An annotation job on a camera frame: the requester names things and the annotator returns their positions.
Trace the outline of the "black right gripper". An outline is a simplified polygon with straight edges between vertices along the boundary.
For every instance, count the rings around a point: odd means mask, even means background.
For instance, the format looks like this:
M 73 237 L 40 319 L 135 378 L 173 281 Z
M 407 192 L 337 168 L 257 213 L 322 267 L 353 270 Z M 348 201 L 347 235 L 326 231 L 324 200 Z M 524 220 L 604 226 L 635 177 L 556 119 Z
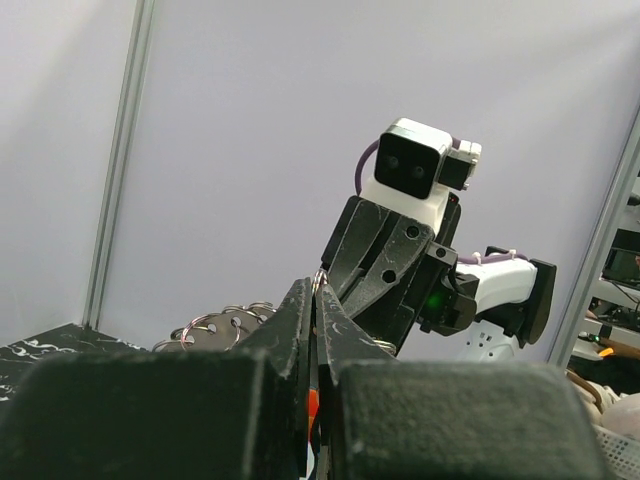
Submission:
M 414 324 L 459 330 L 447 277 L 455 252 L 433 229 L 363 198 L 349 198 L 321 256 L 347 316 L 370 337 L 400 349 Z

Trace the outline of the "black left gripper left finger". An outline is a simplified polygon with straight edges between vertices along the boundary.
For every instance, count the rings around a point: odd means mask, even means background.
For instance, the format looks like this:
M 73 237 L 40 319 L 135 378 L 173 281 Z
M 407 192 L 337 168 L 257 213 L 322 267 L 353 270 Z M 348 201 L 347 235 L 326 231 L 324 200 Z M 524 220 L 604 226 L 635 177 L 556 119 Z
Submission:
M 297 479 L 306 473 L 313 295 L 296 280 L 277 312 L 230 355 L 229 479 Z

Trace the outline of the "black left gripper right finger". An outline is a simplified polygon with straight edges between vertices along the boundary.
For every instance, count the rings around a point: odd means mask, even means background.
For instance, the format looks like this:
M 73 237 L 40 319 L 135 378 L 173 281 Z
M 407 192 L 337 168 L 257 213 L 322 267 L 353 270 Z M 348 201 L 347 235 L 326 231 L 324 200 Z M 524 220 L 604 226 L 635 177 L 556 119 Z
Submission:
M 329 284 L 318 288 L 315 300 L 320 432 L 317 479 L 334 479 L 331 446 L 337 428 L 340 373 L 349 362 L 394 361 L 395 357 L 346 315 Z

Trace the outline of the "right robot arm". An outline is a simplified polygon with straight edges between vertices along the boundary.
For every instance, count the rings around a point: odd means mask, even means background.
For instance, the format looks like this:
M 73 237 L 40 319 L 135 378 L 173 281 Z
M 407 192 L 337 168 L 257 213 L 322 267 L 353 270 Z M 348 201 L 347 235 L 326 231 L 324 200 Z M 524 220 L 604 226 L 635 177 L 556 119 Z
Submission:
M 347 317 L 393 354 L 414 325 L 467 331 L 462 356 L 476 361 L 509 359 L 544 331 L 556 266 L 497 247 L 460 257 L 451 247 L 460 216 L 456 195 L 439 233 L 359 196 L 346 202 L 322 267 Z

